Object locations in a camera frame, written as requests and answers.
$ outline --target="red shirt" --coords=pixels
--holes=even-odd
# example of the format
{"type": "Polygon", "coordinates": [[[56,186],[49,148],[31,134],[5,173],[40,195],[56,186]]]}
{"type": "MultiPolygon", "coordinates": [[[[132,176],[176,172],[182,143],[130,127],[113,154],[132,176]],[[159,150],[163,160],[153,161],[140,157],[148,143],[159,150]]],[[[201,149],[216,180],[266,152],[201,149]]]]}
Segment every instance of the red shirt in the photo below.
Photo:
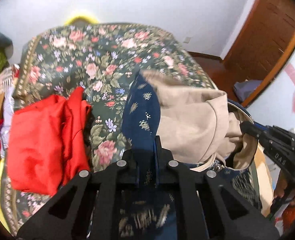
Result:
{"type": "Polygon", "coordinates": [[[54,195],[81,170],[89,171],[83,129],[91,106],[78,87],[66,100],[51,95],[14,113],[7,153],[14,189],[54,195]]]}

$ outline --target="green floral fabric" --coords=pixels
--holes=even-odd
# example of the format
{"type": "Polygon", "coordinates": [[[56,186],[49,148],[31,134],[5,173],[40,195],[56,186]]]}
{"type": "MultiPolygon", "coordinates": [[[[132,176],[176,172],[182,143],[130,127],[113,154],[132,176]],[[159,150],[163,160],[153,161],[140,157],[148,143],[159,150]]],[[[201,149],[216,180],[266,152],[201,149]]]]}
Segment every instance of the green floral fabric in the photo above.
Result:
{"type": "MultiPolygon", "coordinates": [[[[92,106],[84,139],[93,171],[120,160],[129,147],[120,125],[137,71],[155,69],[189,86],[213,88],[171,33],[140,24],[50,29],[29,42],[21,64],[13,93],[16,110],[51,94],[68,97],[76,87],[84,88],[84,97],[92,106]]],[[[13,190],[4,170],[1,206],[12,234],[48,199],[13,190]]]]}

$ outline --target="wooden door frame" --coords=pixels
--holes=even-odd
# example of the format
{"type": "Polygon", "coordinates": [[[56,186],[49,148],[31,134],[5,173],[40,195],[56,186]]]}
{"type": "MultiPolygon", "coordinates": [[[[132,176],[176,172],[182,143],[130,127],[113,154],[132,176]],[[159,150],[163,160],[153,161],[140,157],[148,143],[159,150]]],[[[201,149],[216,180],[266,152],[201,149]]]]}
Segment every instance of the wooden door frame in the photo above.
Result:
{"type": "MultiPolygon", "coordinates": [[[[251,19],[254,16],[254,13],[257,9],[257,6],[259,4],[260,0],[255,0],[252,9],[246,19],[246,22],[244,23],[239,35],[237,36],[235,42],[233,43],[232,47],[230,48],[228,54],[222,61],[223,65],[226,65],[226,62],[229,60],[229,58],[232,55],[233,50],[236,48],[236,46],[242,42],[244,38],[244,33],[246,31],[246,28],[248,27],[251,19]]],[[[267,74],[267,76],[263,79],[261,84],[241,103],[243,107],[248,106],[250,103],[253,102],[254,99],[257,98],[267,87],[268,85],[275,79],[276,75],[281,71],[281,69],[284,67],[286,62],[289,60],[289,57],[292,55],[293,51],[295,49],[295,30],[293,33],[293,36],[287,45],[286,49],[284,50],[284,53],[279,58],[279,60],[276,62],[272,70],[267,74]]]]}

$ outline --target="beige cloth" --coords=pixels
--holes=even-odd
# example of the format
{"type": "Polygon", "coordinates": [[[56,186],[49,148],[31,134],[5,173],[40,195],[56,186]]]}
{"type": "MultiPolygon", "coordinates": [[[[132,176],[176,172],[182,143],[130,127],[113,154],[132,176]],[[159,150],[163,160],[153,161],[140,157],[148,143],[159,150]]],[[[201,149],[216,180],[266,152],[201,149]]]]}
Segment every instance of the beige cloth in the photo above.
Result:
{"type": "Polygon", "coordinates": [[[260,188],[260,199],[262,202],[262,215],[265,217],[270,213],[270,207],[273,202],[273,187],[270,171],[267,167],[263,147],[258,144],[254,156],[254,163],[257,172],[257,179],[260,188]]]}
{"type": "Polygon", "coordinates": [[[161,106],[157,135],[161,137],[162,147],[171,150],[175,160],[206,162],[204,167],[196,168],[201,171],[215,158],[224,162],[232,152],[241,150],[234,157],[234,168],[248,167],[257,140],[242,135],[240,122],[246,117],[238,111],[228,112],[224,91],[184,86],[150,70],[143,71],[142,75],[155,89],[161,106]]]}

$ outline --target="navy blue cloth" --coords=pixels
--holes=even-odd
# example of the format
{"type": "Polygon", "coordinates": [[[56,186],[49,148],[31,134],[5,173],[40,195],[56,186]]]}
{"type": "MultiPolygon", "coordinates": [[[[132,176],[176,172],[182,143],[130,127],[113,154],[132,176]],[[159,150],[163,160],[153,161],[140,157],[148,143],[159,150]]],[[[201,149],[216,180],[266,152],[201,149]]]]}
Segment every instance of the navy blue cloth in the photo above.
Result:
{"type": "Polygon", "coordinates": [[[249,112],[241,104],[239,104],[238,102],[235,102],[233,100],[230,100],[230,99],[227,99],[227,101],[230,104],[235,105],[236,107],[238,107],[239,109],[241,109],[244,113],[246,113],[249,117],[251,117],[251,115],[249,114],[249,112]]]}
{"type": "Polygon", "coordinates": [[[138,72],[123,111],[121,131],[132,149],[153,152],[161,108],[152,86],[138,72]]]}
{"type": "Polygon", "coordinates": [[[122,116],[121,131],[139,170],[139,190],[123,191],[119,238],[177,239],[174,194],[156,191],[154,142],[161,108],[156,93],[137,73],[122,116]]]}

